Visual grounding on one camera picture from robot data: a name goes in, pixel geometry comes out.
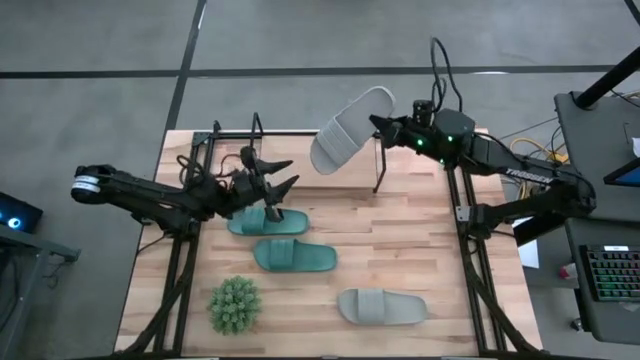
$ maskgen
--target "blue light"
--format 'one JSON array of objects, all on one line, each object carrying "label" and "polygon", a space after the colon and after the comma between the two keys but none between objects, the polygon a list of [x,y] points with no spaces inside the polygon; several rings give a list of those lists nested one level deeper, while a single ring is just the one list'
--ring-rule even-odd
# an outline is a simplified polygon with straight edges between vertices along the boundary
[{"label": "blue light", "polygon": [[22,225],[22,221],[20,221],[20,219],[18,218],[11,218],[9,219],[7,224],[9,225],[10,228],[17,229],[20,227],[20,225]]}]

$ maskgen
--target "green slide sandal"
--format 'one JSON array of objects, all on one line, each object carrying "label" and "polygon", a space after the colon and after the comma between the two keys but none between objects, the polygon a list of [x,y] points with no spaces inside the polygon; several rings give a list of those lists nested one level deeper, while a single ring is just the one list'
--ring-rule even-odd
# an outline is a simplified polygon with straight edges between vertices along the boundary
[{"label": "green slide sandal", "polygon": [[336,267],[337,253],[331,246],[296,239],[260,240],[253,256],[261,268],[271,272],[318,272]]},{"label": "green slide sandal", "polygon": [[281,222],[267,220],[264,208],[248,207],[244,212],[233,214],[227,222],[227,229],[236,235],[300,235],[309,230],[309,217],[298,210],[279,209]]}]

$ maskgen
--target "wooden tabletop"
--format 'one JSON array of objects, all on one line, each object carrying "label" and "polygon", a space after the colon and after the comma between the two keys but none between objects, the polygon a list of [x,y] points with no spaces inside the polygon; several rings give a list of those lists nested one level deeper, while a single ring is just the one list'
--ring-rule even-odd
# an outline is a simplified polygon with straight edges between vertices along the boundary
[{"label": "wooden tabletop", "polygon": [[[192,131],[167,134],[157,181],[179,186],[180,167],[175,157],[188,155],[191,135]],[[307,146],[309,138],[286,136],[279,141],[290,141],[287,146],[281,143],[281,149],[289,147],[292,153],[302,154],[308,151],[302,146]],[[267,135],[256,143],[258,153],[268,152],[265,151],[268,146],[263,148],[268,141]],[[217,141],[212,172],[219,171],[222,157],[237,153],[247,143],[244,140]],[[379,156],[376,161],[379,167]],[[225,163],[225,171],[227,167],[237,165],[230,159]],[[311,229],[298,239],[330,245],[338,252],[338,266],[333,271],[265,272],[255,263],[251,252],[261,237],[232,235],[226,229],[225,220],[219,217],[203,224],[183,355],[476,355],[446,174],[437,162],[401,148],[387,151],[387,168],[376,195],[366,186],[331,188],[313,183],[313,186],[291,190],[285,198],[283,207],[304,211],[311,219]],[[317,176],[309,174],[311,170],[304,166],[301,170],[304,172],[300,174],[302,178]],[[367,167],[360,171],[368,178],[373,170]],[[335,180],[339,176],[334,174],[327,179]],[[354,176],[357,178],[357,174],[350,176],[350,181]],[[505,201],[498,176],[474,177],[473,182],[479,203]],[[500,230],[510,231],[510,228],[504,226]],[[160,235],[157,228],[145,229],[141,246]],[[171,240],[168,239],[138,256],[117,350],[131,344],[157,310],[170,250]],[[487,250],[498,302],[527,340],[541,347],[515,241],[494,235],[487,242]],[[213,331],[206,307],[212,289],[234,275],[255,280],[263,299],[263,312],[249,333],[222,336]],[[427,303],[428,320],[411,326],[355,326],[341,317],[336,297],[344,289],[359,287],[380,287],[421,296]],[[491,344],[486,308],[483,318]],[[170,345],[173,326],[168,328],[167,345]]]}]

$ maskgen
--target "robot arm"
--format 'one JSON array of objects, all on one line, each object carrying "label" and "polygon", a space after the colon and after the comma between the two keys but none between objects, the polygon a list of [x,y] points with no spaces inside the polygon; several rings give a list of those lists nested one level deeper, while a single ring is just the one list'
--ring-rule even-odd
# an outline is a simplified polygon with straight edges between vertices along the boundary
[{"label": "robot arm", "polygon": [[467,223],[470,235],[488,238],[500,223],[528,216],[535,218],[527,226],[545,224],[554,228],[567,217],[585,216],[595,208],[593,186],[572,166],[516,155],[492,136],[475,132],[475,122],[458,111],[443,109],[431,121],[432,109],[431,102],[418,100],[413,105],[413,116],[372,115],[369,119],[380,131],[386,148],[408,147],[418,155],[439,161],[445,169],[460,167],[481,176],[502,174],[536,182],[547,189],[498,206],[458,207],[456,216]]},{"label": "robot arm", "polygon": [[79,166],[71,196],[84,204],[112,204],[131,212],[131,216],[144,223],[156,222],[168,235],[184,233],[190,220],[207,221],[216,214],[231,218],[234,212],[264,200],[267,218],[281,221],[274,205],[282,202],[298,176],[272,187],[264,178],[289,165],[292,161],[268,163],[257,159],[249,146],[240,153],[244,169],[230,175],[231,183],[206,173],[197,163],[185,157],[178,162],[183,171],[192,171],[193,177],[184,182],[184,188],[159,184],[135,177],[110,165]]}]

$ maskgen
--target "potted plant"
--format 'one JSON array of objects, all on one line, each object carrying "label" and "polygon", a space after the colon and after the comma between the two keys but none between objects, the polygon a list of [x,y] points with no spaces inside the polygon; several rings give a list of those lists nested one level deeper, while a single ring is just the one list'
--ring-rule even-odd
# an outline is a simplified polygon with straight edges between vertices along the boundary
[{"label": "potted plant", "polygon": [[213,289],[207,309],[213,329],[223,335],[248,331],[261,311],[258,288],[253,280],[234,276]]}]

